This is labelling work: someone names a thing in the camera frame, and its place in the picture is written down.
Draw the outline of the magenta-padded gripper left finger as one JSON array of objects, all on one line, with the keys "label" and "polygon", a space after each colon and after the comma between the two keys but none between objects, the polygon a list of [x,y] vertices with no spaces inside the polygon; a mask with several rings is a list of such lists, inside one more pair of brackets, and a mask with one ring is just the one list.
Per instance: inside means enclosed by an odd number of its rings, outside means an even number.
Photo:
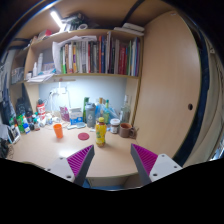
[{"label": "magenta-padded gripper left finger", "polygon": [[94,146],[90,145],[67,158],[59,157],[46,171],[82,186],[94,155]]}]

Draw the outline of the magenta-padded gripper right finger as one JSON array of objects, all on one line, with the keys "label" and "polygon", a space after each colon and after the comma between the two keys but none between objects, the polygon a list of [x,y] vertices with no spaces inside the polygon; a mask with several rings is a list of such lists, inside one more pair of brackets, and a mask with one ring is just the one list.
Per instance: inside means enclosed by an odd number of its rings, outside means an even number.
[{"label": "magenta-padded gripper right finger", "polygon": [[131,155],[143,185],[150,184],[182,169],[168,155],[157,155],[136,144],[131,145]]}]

